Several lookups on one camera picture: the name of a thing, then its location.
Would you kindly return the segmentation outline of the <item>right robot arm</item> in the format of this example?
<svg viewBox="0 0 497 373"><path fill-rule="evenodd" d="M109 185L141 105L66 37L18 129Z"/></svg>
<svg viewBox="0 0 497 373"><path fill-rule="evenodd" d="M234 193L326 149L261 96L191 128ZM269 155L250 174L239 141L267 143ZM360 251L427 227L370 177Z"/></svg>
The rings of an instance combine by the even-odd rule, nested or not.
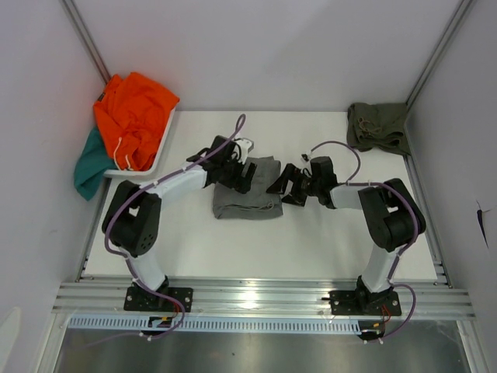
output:
<svg viewBox="0 0 497 373"><path fill-rule="evenodd" d="M303 207L309 197L328 209L363 212L374 243L366 269L356 282L354 302L363 313L380 308L394 289L391 280L401 255L426 230L426 220L405 183L394 178L383 183L340 183L328 156L310 160L309 171L288 163L266 190L282 202Z"/></svg>

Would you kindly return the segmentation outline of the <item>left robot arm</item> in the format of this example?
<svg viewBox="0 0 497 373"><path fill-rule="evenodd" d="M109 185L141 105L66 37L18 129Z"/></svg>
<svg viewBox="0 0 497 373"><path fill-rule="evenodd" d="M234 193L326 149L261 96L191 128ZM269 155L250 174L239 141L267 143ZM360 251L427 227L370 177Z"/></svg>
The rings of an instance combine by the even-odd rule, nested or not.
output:
<svg viewBox="0 0 497 373"><path fill-rule="evenodd" d="M133 282L144 290L141 301L153 311L169 300L167 275L158 264L155 242L162 209L212 184L248 193L257 165L248 162L254 142L247 138L216 136L209 148L191 155L182 167L142 184L121 182L102 224L107 252L124 258Z"/></svg>

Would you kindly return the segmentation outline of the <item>grey shorts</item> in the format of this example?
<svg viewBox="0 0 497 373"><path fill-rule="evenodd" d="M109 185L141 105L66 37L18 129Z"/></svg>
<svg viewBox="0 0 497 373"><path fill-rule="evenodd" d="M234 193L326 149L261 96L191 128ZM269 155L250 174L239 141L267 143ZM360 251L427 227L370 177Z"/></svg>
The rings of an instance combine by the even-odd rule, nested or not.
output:
<svg viewBox="0 0 497 373"><path fill-rule="evenodd" d="M281 162L273 156L248 158L256 164L251 189L239 193L223 185L214 188L212 212L216 219L244 219L252 221L269 220L283 216L283 204L279 194L266 190L280 176Z"/></svg>

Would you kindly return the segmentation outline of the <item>olive green shorts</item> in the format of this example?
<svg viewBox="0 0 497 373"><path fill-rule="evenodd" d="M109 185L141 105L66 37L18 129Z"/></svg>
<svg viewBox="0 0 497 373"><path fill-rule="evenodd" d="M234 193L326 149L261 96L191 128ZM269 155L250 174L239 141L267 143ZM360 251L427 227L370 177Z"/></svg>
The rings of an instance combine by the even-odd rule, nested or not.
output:
<svg viewBox="0 0 497 373"><path fill-rule="evenodd" d="M391 154L411 155L406 119L405 103L353 103L347 110L347 143L360 152L378 148Z"/></svg>

